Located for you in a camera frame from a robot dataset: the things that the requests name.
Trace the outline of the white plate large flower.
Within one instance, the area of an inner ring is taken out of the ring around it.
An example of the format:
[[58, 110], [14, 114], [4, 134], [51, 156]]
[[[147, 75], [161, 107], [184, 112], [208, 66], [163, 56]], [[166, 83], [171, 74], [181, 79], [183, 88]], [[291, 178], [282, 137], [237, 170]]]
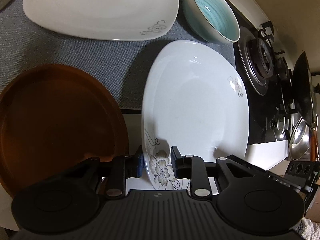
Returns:
[[148, 178], [156, 190], [187, 190], [190, 180], [177, 179], [171, 163], [170, 147], [166, 140], [144, 129], [143, 154]]

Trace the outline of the large white floral plate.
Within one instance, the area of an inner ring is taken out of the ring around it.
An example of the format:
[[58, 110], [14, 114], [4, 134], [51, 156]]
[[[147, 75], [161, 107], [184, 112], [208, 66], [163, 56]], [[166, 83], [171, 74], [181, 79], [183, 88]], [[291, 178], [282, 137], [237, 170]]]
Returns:
[[174, 41], [156, 57], [142, 105], [144, 152], [176, 146], [205, 161], [244, 158], [249, 134], [246, 90], [235, 68], [217, 51]]

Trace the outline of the brown round plate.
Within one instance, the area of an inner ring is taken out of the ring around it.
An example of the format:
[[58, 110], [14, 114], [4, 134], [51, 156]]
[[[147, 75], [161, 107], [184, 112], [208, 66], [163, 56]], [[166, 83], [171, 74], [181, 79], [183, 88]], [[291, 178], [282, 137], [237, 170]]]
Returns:
[[82, 70], [37, 66], [1, 92], [1, 185], [10, 196], [85, 159], [128, 152], [117, 102]]

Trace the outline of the small white floral plate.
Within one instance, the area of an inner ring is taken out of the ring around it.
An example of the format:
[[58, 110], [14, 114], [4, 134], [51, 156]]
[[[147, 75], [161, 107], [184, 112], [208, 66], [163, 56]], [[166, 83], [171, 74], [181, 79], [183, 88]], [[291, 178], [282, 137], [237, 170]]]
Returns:
[[179, 0], [23, 0], [27, 18], [57, 33], [95, 40], [145, 41], [166, 34]]

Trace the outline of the steel pot lid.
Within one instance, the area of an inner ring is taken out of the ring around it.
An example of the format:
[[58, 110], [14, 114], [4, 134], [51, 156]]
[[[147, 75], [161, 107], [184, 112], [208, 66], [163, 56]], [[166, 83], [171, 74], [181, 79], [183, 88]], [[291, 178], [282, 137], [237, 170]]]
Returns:
[[288, 154], [291, 160], [299, 160], [310, 148], [310, 127], [305, 119], [300, 118], [293, 128], [289, 140]]

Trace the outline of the black wok pan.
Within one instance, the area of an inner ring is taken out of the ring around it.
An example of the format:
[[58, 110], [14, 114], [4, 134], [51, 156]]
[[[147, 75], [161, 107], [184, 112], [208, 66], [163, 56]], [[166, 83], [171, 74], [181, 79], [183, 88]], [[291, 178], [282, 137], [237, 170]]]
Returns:
[[318, 115], [316, 113], [317, 102], [315, 96], [316, 93], [319, 94], [319, 83], [316, 87], [312, 84], [312, 75], [305, 51], [301, 53], [295, 63], [291, 82], [296, 110], [304, 118], [311, 130], [310, 161], [319, 161]]

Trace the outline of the black gas stove top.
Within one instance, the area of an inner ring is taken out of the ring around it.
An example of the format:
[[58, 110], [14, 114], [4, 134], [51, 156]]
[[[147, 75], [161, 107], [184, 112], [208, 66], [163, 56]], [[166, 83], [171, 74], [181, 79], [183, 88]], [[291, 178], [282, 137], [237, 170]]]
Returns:
[[245, 85], [249, 106], [249, 139], [248, 143], [289, 141], [293, 122], [291, 115], [295, 114], [291, 85], [291, 70], [284, 58], [284, 51], [274, 48], [274, 28], [270, 21], [255, 27], [247, 17], [231, 2], [228, 3], [234, 12], [238, 24], [250, 30], [255, 37], [261, 37], [270, 46], [274, 63], [274, 73], [269, 79], [266, 95], [259, 95], [249, 82], [240, 57], [238, 42], [234, 47], [235, 67]]

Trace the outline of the light blue ceramic bowl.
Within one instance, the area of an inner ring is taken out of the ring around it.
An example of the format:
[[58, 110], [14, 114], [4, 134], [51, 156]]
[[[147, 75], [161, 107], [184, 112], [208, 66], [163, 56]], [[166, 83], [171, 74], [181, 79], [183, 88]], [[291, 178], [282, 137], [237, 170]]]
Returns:
[[210, 43], [230, 44], [240, 39], [240, 27], [225, 0], [183, 0], [189, 27]]

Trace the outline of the grey table mat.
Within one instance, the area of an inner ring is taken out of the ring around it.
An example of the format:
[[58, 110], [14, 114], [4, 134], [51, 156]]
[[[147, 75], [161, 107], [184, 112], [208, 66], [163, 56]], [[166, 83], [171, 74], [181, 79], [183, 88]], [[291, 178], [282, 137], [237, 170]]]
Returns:
[[43, 29], [25, 16], [22, 0], [1, 11], [1, 89], [24, 71], [48, 63], [73, 66], [101, 82], [123, 109], [140, 109], [151, 65], [171, 41], [202, 43], [183, 13], [165, 35], [148, 41], [98, 41]]

